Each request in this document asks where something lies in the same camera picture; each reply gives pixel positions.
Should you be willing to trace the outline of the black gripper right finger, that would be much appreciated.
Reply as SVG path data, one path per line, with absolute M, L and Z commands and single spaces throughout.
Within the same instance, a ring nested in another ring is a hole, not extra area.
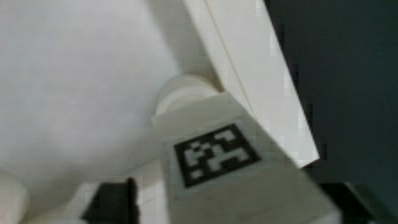
M 355 183 L 321 183 L 341 211 L 341 224 L 390 224 L 390 211 L 369 188 Z

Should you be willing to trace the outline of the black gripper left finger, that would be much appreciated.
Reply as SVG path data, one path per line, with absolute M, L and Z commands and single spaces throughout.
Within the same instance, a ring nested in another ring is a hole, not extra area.
M 138 186 L 133 178 L 99 185 L 81 220 L 87 224 L 140 224 Z

